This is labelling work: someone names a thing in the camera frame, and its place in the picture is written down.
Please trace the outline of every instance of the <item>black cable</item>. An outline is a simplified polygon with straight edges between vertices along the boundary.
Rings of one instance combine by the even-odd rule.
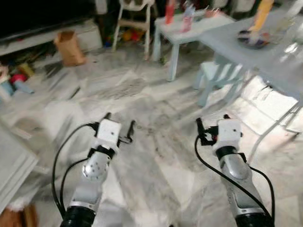
[[[64,214],[65,214],[65,210],[64,208],[61,206],[59,200],[58,200],[58,196],[57,196],[57,193],[56,193],[56,189],[55,189],[55,173],[56,173],[56,165],[57,165],[57,161],[58,161],[58,157],[59,157],[59,154],[62,150],[62,148],[64,147],[64,145],[67,143],[67,141],[72,137],[73,134],[75,134],[76,131],[78,131],[80,128],[83,128],[85,126],[89,126],[91,127],[91,123],[88,123],[88,124],[83,124],[83,125],[80,125],[78,126],[74,131],[72,131],[72,133],[66,138],[66,140],[63,142],[63,144],[60,146],[56,156],[55,156],[55,159],[54,159],[54,162],[53,162],[53,171],[52,171],[52,193],[53,193],[53,199],[55,201],[55,204],[61,214],[61,216],[63,217]]]
[[[255,169],[253,167],[250,166],[250,168],[257,172],[258,174],[261,174],[266,180],[267,180],[267,183],[269,185],[269,188],[270,188],[270,195],[271,195],[271,218],[273,219],[273,221],[275,221],[275,206],[276,206],[276,203],[275,203],[275,193],[274,193],[274,187],[270,181],[270,179],[266,176],[265,173],[263,173],[262,171],[258,170],[258,169]]]
[[[199,155],[198,150],[197,150],[197,144],[198,144],[199,139],[200,139],[200,137],[197,136],[196,140],[195,140],[195,153],[196,153],[196,156],[199,159],[199,161],[202,162],[206,167],[208,167],[209,169],[211,169],[212,171],[214,171],[215,173],[217,173],[219,176],[223,177],[225,180],[227,180],[231,184],[233,184],[236,187],[238,187],[241,191],[243,191],[245,194],[247,194],[252,200],[254,200],[261,207],[261,209],[265,212],[265,215],[271,220],[271,222],[272,222],[271,226],[274,227],[275,226],[274,220],[270,216],[268,210],[266,209],[266,207],[253,194],[251,194],[249,191],[247,191],[245,188],[243,188],[241,185],[239,185],[238,183],[236,183],[234,180],[232,180],[228,176],[226,176],[223,173],[221,173],[219,170],[217,170],[214,167],[212,167],[211,165],[209,165],[207,162],[205,162],[201,158],[201,156]]]
[[[64,210],[65,212],[65,207],[64,207],[64,201],[63,201],[63,191],[64,191],[64,183],[65,183],[65,179],[66,179],[66,176],[68,174],[68,172],[71,170],[71,168],[73,168],[75,165],[77,165],[78,163],[80,162],[84,162],[86,161],[88,158],[84,158],[84,159],[81,159],[79,161],[76,161],[74,163],[72,163],[68,168],[67,170],[65,171],[64,175],[63,175],[63,179],[62,179],[62,182],[61,182],[61,187],[60,187],[60,204],[62,206],[62,209]]]

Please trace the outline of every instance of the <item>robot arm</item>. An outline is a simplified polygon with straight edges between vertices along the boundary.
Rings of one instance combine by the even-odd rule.
[[[81,178],[60,227],[91,227],[102,198],[102,184],[117,147],[121,124],[104,119],[96,133],[90,158],[83,164]]]
[[[226,119],[218,122],[218,126],[205,130],[201,119],[197,119],[198,132],[202,146],[212,145],[213,152],[220,162],[221,172],[250,192],[258,201],[261,197],[252,182],[252,172],[246,164],[244,154],[238,153],[239,141],[242,136],[240,123],[237,120]],[[210,134],[212,140],[206,139]],[[222,178],[227,190],[228,201],[238,227],[271,227],[264,210],[236,185]]]

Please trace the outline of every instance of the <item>marble floor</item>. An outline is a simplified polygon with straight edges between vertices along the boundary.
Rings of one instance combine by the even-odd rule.
[[[194,90],[192,83],[199,64],[210,61],[212,55],[207,48],[181,48],[177,79],[170,83],[166,81],[167,65],[143,61],[141,47],[124,47],[116,53],[91,52],[85,65],[59,68],[50,76],[47,69],[60,60],[54,57],[36,63],[37,75],[28,81],[35,93],[17,92],[9,104],[1,104],[0,114],[11,126],[27,119],[45,130],[53,148],[48,149],[48,158],[41,157],[45,166],[51,166],[54,151],[78,125],[112,112],[112,119],[123,124],[124,135],[130,121],[136,120],[134,143],[122,145],[110,167],[94,227],[168,227],[172,223],[180,227],[235,227],[220,178],[195,156],[195,119],[202,117],[205,126],[215,125],[225,113],[241,119],[241,152],[249,155],[258,134],[294,100],[266,89],[259,94],[263,85],[255,78],[231,106],[203,114],[196,104],[202,91]],[[222,98],[226,89],[214,91],[208,106]],[[300,119],[302,113],[291,127],[301,129]],[[60,156],[59,175],[68,163],[87,154],[91,137],[92,132],[83,129],[67,144]],[[302,147],[302,136],[293,139],[277,127],[258,148],[254,167],[272,180],[276,227],[303,226]],[[199,153],[219,167],[210,148],[200,147]],[[77,166],[67,178],[65,204],[71,199],[79,170]],[[259,175],[253,180],[269,209],[266,181]],[[44,185],[33,201],[40,227],[60,225],[49,185]]]

